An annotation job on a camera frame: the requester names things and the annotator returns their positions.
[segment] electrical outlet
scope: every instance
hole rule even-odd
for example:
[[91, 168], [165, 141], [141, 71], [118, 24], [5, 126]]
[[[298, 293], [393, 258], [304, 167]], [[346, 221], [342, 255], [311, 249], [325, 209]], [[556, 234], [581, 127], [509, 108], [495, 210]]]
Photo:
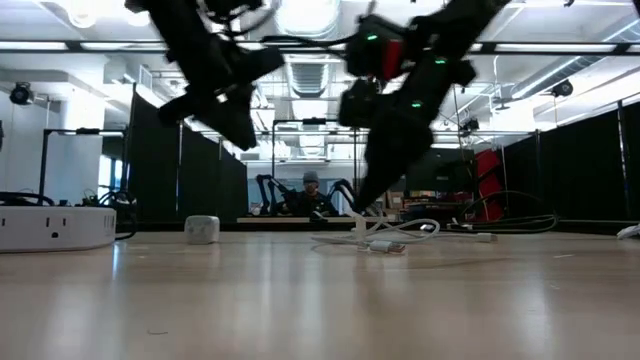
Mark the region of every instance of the electrical outlet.
[[115, 240], [110, 208], [0, 207], [0, 252], [88, 249]]

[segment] black cable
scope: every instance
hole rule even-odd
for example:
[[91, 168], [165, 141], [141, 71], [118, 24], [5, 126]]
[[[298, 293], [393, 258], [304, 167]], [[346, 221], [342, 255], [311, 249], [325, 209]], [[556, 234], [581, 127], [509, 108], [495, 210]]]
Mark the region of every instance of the black cable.
[[39, 206], [38, 203], [33, 203], [26, 199], [36, 199], [38, 202], [47, 203], [49, 206], [56, 206], [55, 201], [44, 195], [25, 192], [0, 191], [1, 206]]
[[[470, 209], [477, 206], [479, 203], [485, 202], [489, 198], [493, 198], [498, 195], [506, 195], [506, 194], [523, 196], [528, 199], [535, 200], [536, 202], [540, 203], [543, 206], [545, 205], [542, 199], [534, 195], [527, 194], [525, 192], [515, 191], [515, 190], [497, 191], [493, 194], [481, 197], [480, 199], [474, 201], [473, 203], [471, 203], [469, 206], [467, 206], [464, 210], [460, 212], [456, 220], [458, 221], [462, 229], [449, 229], [447, 231], [458, 232], [458, 233], [477, 233], [477, 232], [483, 232], [483, 230], [485, 230], [486, 232], [491, 232], [496, 234], [538, 234], [538, 233], [543, 233], [543, 232], [553, 230], [558, 224], [558, 215], [556, 214], [555, 211], [552, 211], [551, 214], [545, 214], [545, 215], [525, 216], [525, 217], [519, 217], [519, 218], [500, 219], [500, 220], [485, 221], [485, 222], [460, 221], [460, 219], [464, 216], [464, 214], [466, 214]], [[550, 225], [540, 229], [517, 228], [520, 226], [533, 226], [533, 225], [545, 224], [549, 222], [551, 222]]]
[[109, 191], [102, 195], [98, 201], [98, 207], [109, 207], [117, 213], [124, 214], [125, 218], [131, 222], [131, 231], [127, 235], [117, 236], [116, 241], [127, 240], [138, 232], [138, 221], [136, 218], [136, 199], [126, 191]]

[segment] ceiling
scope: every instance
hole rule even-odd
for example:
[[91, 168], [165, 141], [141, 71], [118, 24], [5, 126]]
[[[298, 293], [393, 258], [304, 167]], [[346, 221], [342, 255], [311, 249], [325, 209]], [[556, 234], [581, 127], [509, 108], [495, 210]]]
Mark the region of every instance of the ceiling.
[[[307, 0], [283, 0], [300, 6]], [[316, 0], [318, 4], [332, 3], [332, 0]], [[335, 24], [327, 31], [326, 38], [349, 35], [356, 28], [356, 19], [366, 11], [367, 0], [336, 0], [339, 13]], [[118, 0], [101, 0], [118, 3]], [[399, 24], [406, 24], [418, 14], [428, 14], [442, 6], [439, 0], [379, 0], [375, 12]], [[266, 10], [259, 10], [241, 19], [239, 28], [255, 21]], [[109, 15], [98, 18], [95, 25], [80, 29], [73, 26], [64, 7], [54, 1], [2, 0], [0, 1], [0, 38], [23, 40], [158, 40], [152, 26], [132, 26], [123, 16]], [[249, 40], [258, 40], [264, 35], [275, 34], [286, 27], [283, 23], [304, 25], [304, 11], [300, 17], [290, 20], [269, 21], [262, 28], [250, 33]], [[514, 0], [505, 8], [482, 34], [483, 41], [545, 41], [545, 42], [599, 42], [606, 38], [606, 31], [615, 26], [623, 26], [635, 16], [631, 0], [578, 0], [571, 7], [563, 7], [562, 0]], [[184, 85], [181, 73], [175, 66], [168, 65], [161, 55], [120, 55], [129, 68], [146, 66], [154, 75], [154, 90], [163, 96], [177, 94], [175, 90]], [[335, 117], [342, 91], [348, 88], [353, 78], [345, 72], [344, 65], [335, 59], [327, 59], [327, 87], [323, 95], [301, 103], [293, 94], [292, 81], [287, 76], [293, 67], [280, 69], [260, 79], [259, 92], [263, 102], [272, 109], [267, 118], [300, 118], [302, 114], [318, 117]], [[0, 68], [16, 70], [58, 70], [92, 84], [102, 91], [104, 86], [104, 65], [113, 56], [106, 55], [2, 55]], [[521, 101], [509, 102], [506, 110], [500, 108], [497, 98], [505, 97], [505, 89], [523, 81], [540, 76], [548, 67], [563, 61], [557, 56], [473, 56], [471, 60], [478, 73], [475, 81], [466, 89], [452, 90], [441, 108], [441, 116], [434, 121], [438, 130], [455, 130], [458, 117], [464, 119], [475, 116], [485, 130], [533, 130], [550, 129], [556, 124], [588, 117], [594, 111], [611, 108], [619, 99], [635, 100], [640, 63], [635, 57], [609, 57], [585, 68], [569, 77], [574, 85], [574, 93], [566, 98], [533, 94]], [[394, 90], [400, 82], [391, 84]], [[127, 117], [110, 117], [126, 121]]]

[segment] black robotic arm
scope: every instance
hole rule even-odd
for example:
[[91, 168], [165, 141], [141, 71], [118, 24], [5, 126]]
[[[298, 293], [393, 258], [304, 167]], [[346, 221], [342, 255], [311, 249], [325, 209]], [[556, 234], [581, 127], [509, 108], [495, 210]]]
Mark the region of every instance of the black robotic arm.
[[[407, 27], [367, 15], [356, 34], [345, 39], [347, 71], [359, 80], [343, 94], [339, 121], [371, 129], [368, 171], [354, 210], [366, 209], [429, 150], [429, 124], [449, 88], [475, 77], [463, 57], [508, 2], [451, 0], [434, 14], [413, 18]], [[240, 148], [254, 147], [251, 82], [284, 65], [284, 59], [276, 48], [239, 47], [230, 29], [227, 38], [211, 34], [202, 17], [230, 28], [232, 19], [259, 8], [262, 0], [127, 0], [126, 5], [149, 11], [170, 49], [167, 59], [178, 63], [189, 82], [185, 96], [160, 109], [161, 120], [173, 125], [194, 115]], [[380, 84], [407, 72], [398, 91], [381, 94]]]
[[[278, 207], [277, 200], [275, 195], [275, 189], [282, 193], [282, 197], [284, 198], [284, 203], [287, 207], [293, 211], [296, 207], [296, 196], [297, 193], [294, 190], [288, 189], [277, 179], [274, 179], [271, 175], [258, 175], [256, 176], [256, 182], [258, 183], [258, 187], [260, 188], [260, 196], [262, 197], [262, 207], [260, 208], [260, 215], [278, 215]], [[269, 187], [269, 195], [271, 200], [267, 199], [267, 194], [264, 189], [264, 183], [267, 183]]]

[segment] fluorescent light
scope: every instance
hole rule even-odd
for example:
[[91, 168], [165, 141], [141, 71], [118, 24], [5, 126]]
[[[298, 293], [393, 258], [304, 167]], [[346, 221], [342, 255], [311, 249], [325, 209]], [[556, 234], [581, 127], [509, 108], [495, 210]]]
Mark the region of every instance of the fluorescent light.
[[87, 50], [118, 50], [133, 46], [134, 43], [121, 43], [121, 42], [83, 42], [80, 43], [82, 48]]
[[94, 51], [156, 52], [167, 50], [167, 45], [161, 41], [82, 41], [80, 45], [86, 50]]
[[287, 56], [285, 57], [285, 62], [287, 64], [340, 64], [343, 62], [343, 60], [335, 59], [335, 58], [312, 59], [312, 58], [297, 58], [297, 57]]
[[276, 136], [302, 136], [302, 135], [329, 135], [328, 131], [278, 131], [276, 130]]
[[284, 33], [295, 35], [319, 34], [331, 29], [338, 17], [338, 0], [300, 1], [281, 0], [275, 23]]
[[134, 79], [131, 75], [124, 73], [124, 78], [129, 81], [130, 83], [135, 83], [136, 79]]
[[[574, 6], [623, 6], [629, 7], [633, 6], [632, 2], [623, 2], [623, 1], [580, 1], [575, 3]], [[506, 8], [547, 8], [558, 7], [558, 1], [555, 0], [534, 0], [527, 2], [512, 2], [505, 6]]]
[[69, 50], [63, 42], [0, 41], [0, 50]]
[[496, 51], [547, 51], [547, 52], [602, 52], [613, 51], [613, 44], [498, 44]]
[[434, 149], [458, 149], [460, 144], [433, 144], [431, 147]]

